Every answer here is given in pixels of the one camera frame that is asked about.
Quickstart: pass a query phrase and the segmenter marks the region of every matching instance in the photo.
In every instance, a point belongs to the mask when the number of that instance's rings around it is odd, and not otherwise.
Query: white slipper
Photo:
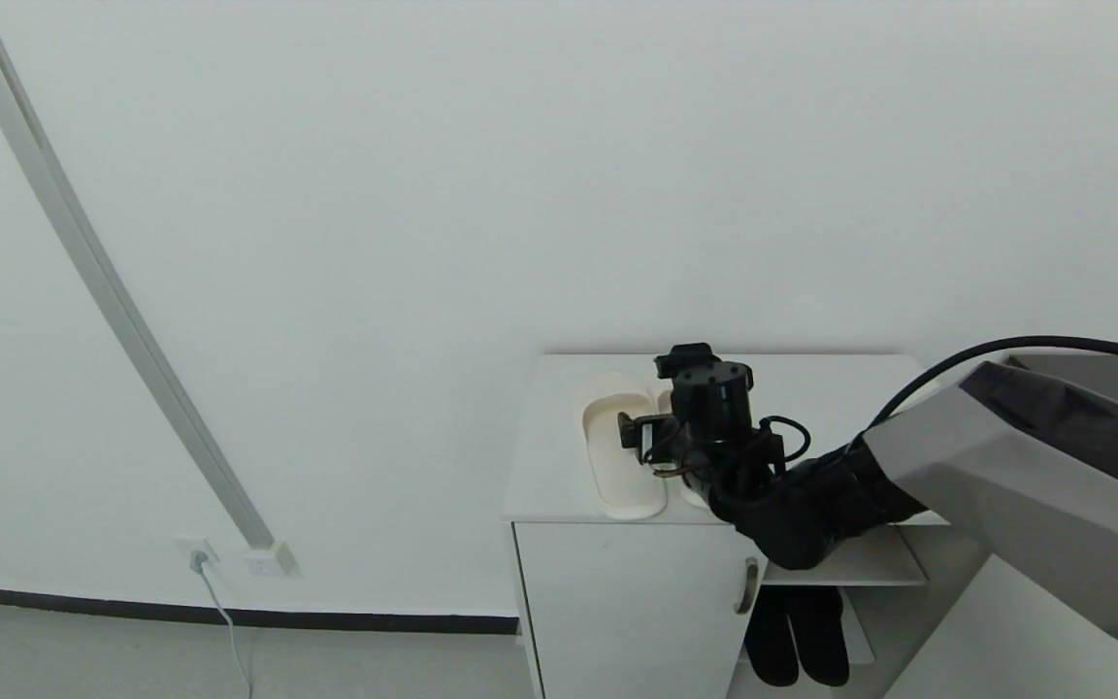
[[[670,379],[650,379],[650,397],[653,398],[653,404],[659,407],[660,413],[671,412],[671,388]],[[707,503],[705,497],[701,492],[688,485],[688,478],[679,476],[675,478],[675,481],[680,482],[680,497],[682,497],[684,503],[692,504],[698,510],[710,511],[710,503]]]
[[[643,381],[603,372],[581,386],[577,426],[599,508],[613,520],[644,520],[664,510],[666,487],[650,466],[637,463],[633,448],[620,446],[618,413],[633,417],[655,413]]]

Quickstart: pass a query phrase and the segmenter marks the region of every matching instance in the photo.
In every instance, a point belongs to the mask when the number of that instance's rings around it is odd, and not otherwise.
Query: power cord
[[[239,668],[239,677],[244,678],[245,681],[245,697],[246,699],[253,699],[253,682],[248,679],[248,672],[245,671],[244,663],[239,662],[239,651],[236,650],[236,624],[231,622],[231,615],[227,614],[227,611],[222,608],[222,602],[218,602],[218,596],[214,593],[214,585],[210,585],[210,579],[205,577],[205,564],[209,559],[205,551],[192,551],[188,567],[192,568],[196,575],[201,576],[201,583],[205,583],[205,588],[209,589],[209,599],[214,599],[214,606],[222,615],[222,621],[227,622],[227,631],[231,633],[231,655],[235,657],[236,667]]]
[[[928,370],[922,371],[922,375],[915,378],[908,386],[904,386],[890,402],[883,406],[882,410],[874,416],[873,422],[870,426],[878,425],[885,421],[896,408],[900,407],[901,404],[909,400],[909,396],[917,394],[922,386],[929,384],[929,381],[935,380],[941,372],[950,370],[950,368],[957,367],[967,362],[968,359],[975,359],[982,355],[988,355],[991,352],[1002,352],[1002,350],[1022,350],[1027,349],[1027,347],[1055,347],[1060,350],[1083,350],[1084,352],[1100,352],[1103,355],[1115,355],[1118,357],[1118,342],[1112,342],[1109,340],[1095,340],[1091,337],[1072,337],[1067,334],[1025,334],[1021,337],[1005,337],[1003,340],[995,340],[993,342],[982,342],[982,344],[976,344],[970,347],[970,349],[964,349],[961,352],[950,355],[944,361],[936,363]]]

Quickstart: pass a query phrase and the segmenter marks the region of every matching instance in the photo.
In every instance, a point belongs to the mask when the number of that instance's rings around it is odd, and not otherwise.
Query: white cable
[[[245,672],[244,664],[239,662],[239,651],[236,650],[236,624],[231,622],[231,616],[222,608],[222,602],[218,602],[218,596],[214,593],[214,585],[210,585],[210,579],[205,577],[205,563],[209,559],[203,551],[192,551],[189,567],[192,568],[196,575],[201,576],[201,583],[205,583],[205,588],[209,589],[209,599],[214,599],[214,606],[218,607],[218,613],[222,615],[222,621],[227,622],[227,631],[231,633],[231,655],[236,659],[236,667],[239,668],[239,677],[243,677],[245,681],[245,697],[246,699],[253,699],[253,682],[248,679],[248,672]]]

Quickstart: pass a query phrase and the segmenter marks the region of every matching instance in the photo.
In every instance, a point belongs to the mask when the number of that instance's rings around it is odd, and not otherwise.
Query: gray robot arm casing
[[[1118,637],[1118,403],[982,365],[864,442],[889,481]]]

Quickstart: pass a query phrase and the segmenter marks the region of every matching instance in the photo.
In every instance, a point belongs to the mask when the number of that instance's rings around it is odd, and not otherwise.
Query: black baseboard
[[[214,607],[151,605],[143,602],[59,597],[54,594],[12,593],[0,589],[0,605],[120,616],[125,620],[222,624]],[[323,612],[262,612],[227,610],[236,625],[262,629],[297,629],[312,631],[381,631],[398,633],[475,633],[513,636],[520,620],[515,616],[409,615],[409,614],[323,614]]]

